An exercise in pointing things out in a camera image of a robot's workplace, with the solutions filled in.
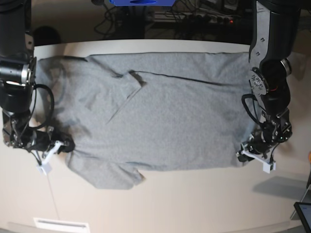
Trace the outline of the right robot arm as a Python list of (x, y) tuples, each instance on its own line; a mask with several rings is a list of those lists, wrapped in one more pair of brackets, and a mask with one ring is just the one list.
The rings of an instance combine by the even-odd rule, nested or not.
[[(0, 2), (0, 107), (4, 143), (28, 152), (71, 152), (71, 137), (50, 125), (54, 112), (54, 96), (49, 87), (35, 82), (37, 59), (31, 29), (30, 0)], [(50, 96), (50, 110), (45, 121), (36, 127), (29, 122), (34, 113), (37, 89)]]

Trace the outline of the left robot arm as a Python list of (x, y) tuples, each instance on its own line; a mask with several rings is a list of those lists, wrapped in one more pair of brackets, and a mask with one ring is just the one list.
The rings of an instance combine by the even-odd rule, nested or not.
[(272, 165), (275, 148), (292, 136), (287, 83), (292, 66), (288, 57), (297, 33), (300, 4), (299, 0), (253, 1), (253, 40), (249, 50), (252, 92), (242, 96), (242, 104), (258, 128), (237, 152), (242, 163), (258, 159)]

